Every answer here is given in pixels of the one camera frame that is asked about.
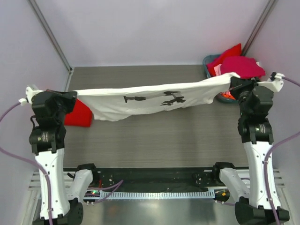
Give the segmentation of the white printed t shirt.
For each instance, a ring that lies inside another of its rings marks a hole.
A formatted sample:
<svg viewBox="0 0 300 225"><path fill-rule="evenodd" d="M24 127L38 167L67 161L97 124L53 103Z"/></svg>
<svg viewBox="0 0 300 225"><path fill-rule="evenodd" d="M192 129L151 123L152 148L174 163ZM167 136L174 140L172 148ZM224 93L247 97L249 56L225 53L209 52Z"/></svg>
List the white printed t shirt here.
<svg viewBox="0 0 300 225"><path fill-rule="evenodd" d="M229 90L232 77L239 75L226 73L190 83L78 90L77 98L90 108L96 120L119 121L131 115L211 104L218 93Z"/></svg>

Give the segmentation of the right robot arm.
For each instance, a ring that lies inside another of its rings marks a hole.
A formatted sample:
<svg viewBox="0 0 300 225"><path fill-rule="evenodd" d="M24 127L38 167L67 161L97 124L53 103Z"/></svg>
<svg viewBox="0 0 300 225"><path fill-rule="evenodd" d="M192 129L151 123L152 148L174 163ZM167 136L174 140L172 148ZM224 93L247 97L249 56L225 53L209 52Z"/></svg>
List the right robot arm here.
<svg viewBox="0 0 300 225"><path fill-rule="evenodd" d="M250 186L238 176L232 163L216 163L211 179L216 185L226 185L235 200L234 212L240 225L281 225L290 220L289 211L282 208L277 195L272 166L274 138L267 119L283 79L284 75L276 72L266 82L231 78L229 91L240 108L238 132L247 155Z"/></svg>

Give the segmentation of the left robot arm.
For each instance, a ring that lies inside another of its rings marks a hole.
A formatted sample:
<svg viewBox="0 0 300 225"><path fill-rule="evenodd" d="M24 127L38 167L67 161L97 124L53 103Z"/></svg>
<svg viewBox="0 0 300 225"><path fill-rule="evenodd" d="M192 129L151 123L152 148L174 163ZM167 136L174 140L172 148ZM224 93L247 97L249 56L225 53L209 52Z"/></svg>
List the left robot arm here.
<svg viewBox="0 0 300 225"><path fill-rule="evenodd" d="M88 187L99 183L94 164L77 167L69 189L65 187L65 116L74 109L77 93L35 90L27 95L34 112L29 137L39 169L41 210L34 225L80 225L83 221L83 198Z"/></svg>

